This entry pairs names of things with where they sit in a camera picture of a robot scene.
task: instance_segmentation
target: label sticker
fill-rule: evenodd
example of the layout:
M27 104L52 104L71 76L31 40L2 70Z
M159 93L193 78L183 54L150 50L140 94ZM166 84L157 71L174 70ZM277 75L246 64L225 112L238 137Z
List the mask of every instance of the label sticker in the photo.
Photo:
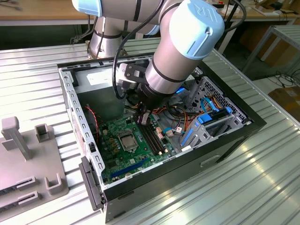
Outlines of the label sticker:
M289 94L289 96L292 96L292 97L297 96L297 94L293 90L285 90L285 91Z
M103 68L101 71L88 74L87 79L90 82L90 85L97 85L102 83L112 84L112 69Z
M182 131L182 128L181 127L177 127L176 131L180 133Z

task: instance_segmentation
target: black cable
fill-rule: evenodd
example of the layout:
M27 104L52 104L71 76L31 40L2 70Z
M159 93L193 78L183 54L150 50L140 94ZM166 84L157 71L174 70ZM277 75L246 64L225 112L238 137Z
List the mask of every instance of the black cable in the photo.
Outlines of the black cable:
M280 82L280 84L278 84L277 82L274 82L273 80L271 80L270 77L275 77L278 80L278 82ZM293 85L296 85L296 86L300 87L300 79L297 78L297 77L293 77L293 74L291 76L288 76L288 75L285 75L285 74L281 74L280 71L276 71L275 75L268 76L267 79L270 80L272 83L277 84L279 87L282 87L282 88L292 87ZM286 81L290 82L290 84L284 83L280 79L286 80Z
M245 21L246 16L247 16L247 11L246 11L245 7L242 5L242 3L240 3L238 0L232 0L232 1L234 1L235 4L237 4L241 8L241 10L243 11L243 17L241 18L241 20L236 25L234 25L234 26L232 26L228 29L225 29L224 33L227 33L229 31L239 27Z
M70 44L75 44L79 42L82 38L90 34L90 15L88 15L88 29L81 35L75 35L75 37L72 37L70 39Z
M224 15L224 18L223 18L223 20L224 20L224 21L225 21L225 17L226 17L226 14L227 14L228 8L229 8L229 3L230 3L230 0L228 1L228 4L227 4L227 9L226 9L226 12L225 12L225 15Z
M94 20L93 29L89 32L89 34L91 34L91 33L94 32L97 21L98 21L98 16L96 16L96 18L95 18L95 20ZM87 48L87 53L88 53L88 54L89 54L89 47L90 47L90 41L89 41L89 43L88 43L88 48Z
M119 54L120 54L124 44L135 33L137 33L141 28L143 28L147 23L149 23L155 17L155 15L160 11L160 9L163 6L164 2L165 2L165 0L160 0L159 5L154 10L154 12L144 22L142 22L138 27L136 27L133 31L131 31L129 34L127 34L127 36L123 39L123 41L121 42L121 44L119 45L119 47L117 49L117 52L114 56L113 64L112 64L112 87L113 87L113 90L114 90L114 93L115 93L117 99L123 99L126 96L126 92L123 92L121 96L119 95L118 89L117 89L117 84L116 84L116 70L117 70L117 62L118 62Z
M96 54L96 59L98 58L99 52L102 51L101 50L101 45L102 45L102 41L103 41L103 36L104 36L104 31L105 31L105 18L103 18L103 24L102 24L102 35L101 35L101 39L100 39L100 43L99 43L99 48Z
M300 69L296 69L296 70L292 73L291 77L293 77L294 74L295 74L297 71L300 71Z

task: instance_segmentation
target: cardboard box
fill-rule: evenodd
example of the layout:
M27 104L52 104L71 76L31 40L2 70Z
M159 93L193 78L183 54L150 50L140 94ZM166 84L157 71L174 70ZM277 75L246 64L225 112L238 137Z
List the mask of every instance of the cardboard box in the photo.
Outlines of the cardboard box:
M269 96L300 122L300 87L278 88Z

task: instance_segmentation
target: cpu socket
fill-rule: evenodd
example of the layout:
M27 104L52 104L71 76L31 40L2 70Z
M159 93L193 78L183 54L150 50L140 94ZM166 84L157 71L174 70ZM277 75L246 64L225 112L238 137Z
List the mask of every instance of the cpu socket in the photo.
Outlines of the cpu socket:
M130 131L119 134L118 138L121 142L121 145L122 145L124 151L132 152L137 147L139 147L139 145L135 139L135 136Z

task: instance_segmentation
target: green circuit board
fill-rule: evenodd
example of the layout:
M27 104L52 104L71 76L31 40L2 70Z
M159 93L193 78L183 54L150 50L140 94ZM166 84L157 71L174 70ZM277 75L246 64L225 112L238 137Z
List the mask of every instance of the green circuit board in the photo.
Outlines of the green circuit board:
M159 124L152 116L150 116L150 119L150 127L155 135L158 135L156 127L159 127ZM161 151L161 154L153 154L142 132L130 117L107 122L100 126L100 131L102 132L103 139L98 149L105 163L105 170L102 172L102 178L105 184L115 182L125 176L176 155L176 151L166 136L159 140L164 151ZM138 146L133 150L124 150L124 143L121 143L120 138L124 133L132 133L134 136ZM131 166L135 167L135 169L126 171L116 177L112 176L115 172L130 169Z

